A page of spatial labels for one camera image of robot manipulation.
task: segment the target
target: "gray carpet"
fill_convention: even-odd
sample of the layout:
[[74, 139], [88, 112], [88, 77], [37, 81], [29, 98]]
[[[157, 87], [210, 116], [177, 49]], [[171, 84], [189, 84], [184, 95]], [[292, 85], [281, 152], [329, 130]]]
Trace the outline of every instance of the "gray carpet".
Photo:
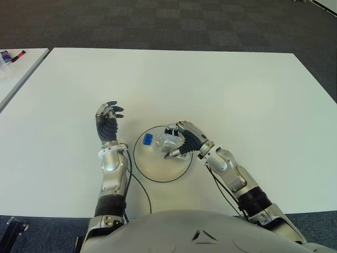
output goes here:
[[294, 53], [337, 101], [337, 18], [291, 0], [2, 0], [0, 48]]

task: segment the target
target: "small table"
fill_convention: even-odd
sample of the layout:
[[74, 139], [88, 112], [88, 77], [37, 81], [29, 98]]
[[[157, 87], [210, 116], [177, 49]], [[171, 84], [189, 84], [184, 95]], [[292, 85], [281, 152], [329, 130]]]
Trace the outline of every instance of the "small table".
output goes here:
[[47, 48], [6, 49], [12, 57], [22, 50], [26, 51], [16, 62], [8, 65], [10, 78], [0, 83], [0, 112], [11, 100], [11, 97], [20, 89], [25, 80], [34, 72], [43, 57], [48, 53]]
[[[118, 139], [188, 120], [246, 167], [285, 213], [337, 209], [337, 105], [293, 54], [55, 48], [0, 113], [2, 215], [92, 217], [101, 186], [98, 107]], [[234, 215], [197, 161], [178, 180], [136, 176], [153, 211]], [[129, 218], [148, 213], [132, 180]]]

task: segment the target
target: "blue bottle cap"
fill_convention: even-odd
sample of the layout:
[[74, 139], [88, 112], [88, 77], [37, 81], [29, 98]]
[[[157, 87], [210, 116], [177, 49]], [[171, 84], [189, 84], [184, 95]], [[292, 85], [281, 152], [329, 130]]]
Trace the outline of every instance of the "blue bottle cap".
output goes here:
[[152, 143], [153, 135], [150, 133], [146, 133], [143, 139], [143, 144], [150, 146]]

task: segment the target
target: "black cable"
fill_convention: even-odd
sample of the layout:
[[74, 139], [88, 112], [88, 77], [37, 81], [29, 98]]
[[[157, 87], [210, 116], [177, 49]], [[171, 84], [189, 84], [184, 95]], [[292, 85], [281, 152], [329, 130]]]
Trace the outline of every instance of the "black cable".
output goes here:
[[[131, 177], [133, 177], [139, 184], [140, 186], [143, 188], [145, 194], [146, 194], [146, 197], [148, 199], [148, 205], [150, 206], [150, 213], [152, 213], [152, 205], [151, 205], [151, 200], [150, 200], [150, 196], [148, 195], [145, 187], [143, 186], [143, 184], [139, 181], [139, 179], [132, 173], [132, 160], [131, 160], [131, 156], [130, 156], [130, 153], [128, 151], [128, 149], [126, 150], [126, 153], [127, 153], [127, 156], [128, 156], [128, 159], [129, 159], [129, 162], [130, 162], [130, 169], [127, 169], [128, 172], [130, 173], [129, 175], [129, 180], [128, 180], [128, 183], [127, 183], [127, 186], [126, 186], [126, 190], [125, 190], [125, 198], [126, 198], [126, 194], [127, 194], [127, 191], [128, 191], [128, 188], [129, 188], [129, 185], [130, 185], [130, 182], [131, 182]], [[125, 218], [125, 221], [126, 222], [129, 222], [128, 220], [128, 217], [126, 215], [126, 212], [124, 210], [124, 218]]]
[[228, 202], [228, 204], [230, 204], [230, 206], [235, 210], [235, 212], [244, 220], [247, 220], [248, 221], [248, 216], [246, 215], [246, 213], [243, 211], [242, 214], [244, 216], [244, 218], [242, 217], [242, 215], [238, 212], [238, 210], [229, 202], [228, 198], [225, 196], [225, 194], [223, 194], [222, 190], [220, 189], [220, 186], [222, 186], [222, 188], [229, 194], [229, 196], [231, 196], [231, 198], [235, 201], [235, 203], [237, 205], [239, 205], [239, 202], [235, 199], [235, 197], [232, 195], [232, 193], [227, 189], [227, 187], [225, 187], [223, 185], [222, 182], [220, 182], [220, 180], [214, 175], [213, 171], [211, 170], [211, 168], [209, 166], [206, 166], [207, 169], [209, 170], [210, 174], [212, 175], [214, 181], [215, 181], [215, 184], [217, 186], [217, 188], [220, 190], [220, 193], [221, 195], [225, 198], [225, 200]]
[[[130, 161], [130, 170], [129, 169], [127, 169], [127, 170], [130, 172], [130, 175], [132, 175], [132, 162], [131, 162], [130, 153], [129, 153], [128, 149], [126, 150], [126, 152], [127, 152], [127, 155], [128, 155], [128, 159]], [[131, 176], [129, 176], [128, 181], [127, 181], [127, 185], [126, 185], [126, 188], [125, 188], [124, 199], [126, 199], [126, 194], [127, 194], [128, 188], [130, 186], [130, 183], [131, 183]]]
[[125, 219], [126, 223], [128, 223], [128, 217], [127, 217], [127, 215], [126, 215], [125, 210], [124, 210], [124, 219]]

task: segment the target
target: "plastic bottle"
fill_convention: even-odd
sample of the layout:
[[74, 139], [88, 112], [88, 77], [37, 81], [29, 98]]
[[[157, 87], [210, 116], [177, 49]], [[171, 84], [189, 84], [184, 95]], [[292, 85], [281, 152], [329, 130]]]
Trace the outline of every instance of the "plastic bottle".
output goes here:
[[0, 83], [3, 83], [9, 79], [9, 68], [4, 59], [0, 55]]
[[152, 146], [154, 151], [165, 154], [179, 148], [183, 143], [184, 140], [182, 138], [168, 133], [162, 133], [155, 136], [146, 133], [143, 139], [144, 145]]

